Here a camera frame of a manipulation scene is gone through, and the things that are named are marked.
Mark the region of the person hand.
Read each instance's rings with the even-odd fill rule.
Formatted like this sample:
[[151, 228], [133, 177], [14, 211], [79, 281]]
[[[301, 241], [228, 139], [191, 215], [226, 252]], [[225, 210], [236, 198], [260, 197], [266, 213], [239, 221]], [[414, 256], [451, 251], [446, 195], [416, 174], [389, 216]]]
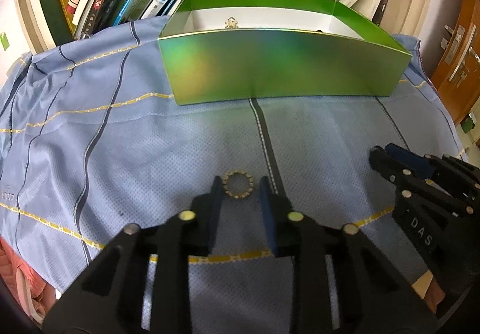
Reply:
[[424, 296], [424, 302], [428, 308], [434, 313], [437, 313], [438, 305], [444, 300], [446, 294], [440, 288], [437, 280], [433, 278]]

